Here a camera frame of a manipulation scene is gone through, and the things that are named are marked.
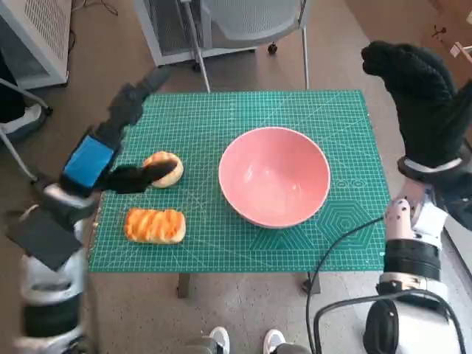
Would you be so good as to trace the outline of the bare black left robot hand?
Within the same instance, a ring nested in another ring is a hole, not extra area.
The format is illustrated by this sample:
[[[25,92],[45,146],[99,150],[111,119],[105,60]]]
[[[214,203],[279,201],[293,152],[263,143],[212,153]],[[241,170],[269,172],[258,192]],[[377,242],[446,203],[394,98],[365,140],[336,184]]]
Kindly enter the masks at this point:
[[[138,83],[126,83],[119,90],[108,107],[109,118],[86,131],[65,163],[59,178],[65,191],[84,197],[106,190],[140,193],[175,169],[177,162],[173,160],[146,167],[113,167],[122,150],[125,128],[139,121],[144,101],[166,83],[170,74],[169,68],[153,69]]]

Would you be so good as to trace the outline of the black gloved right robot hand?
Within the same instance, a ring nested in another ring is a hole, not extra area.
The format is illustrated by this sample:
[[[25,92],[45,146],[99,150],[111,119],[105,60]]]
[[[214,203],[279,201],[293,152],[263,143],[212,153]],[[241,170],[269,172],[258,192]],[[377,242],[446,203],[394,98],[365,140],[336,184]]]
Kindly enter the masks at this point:
[[[471,82],[457,88],[440,56],[410,44],[373,41],[361,57],[394,100],[406,158],[430,168],[458,159],[471,123]]]

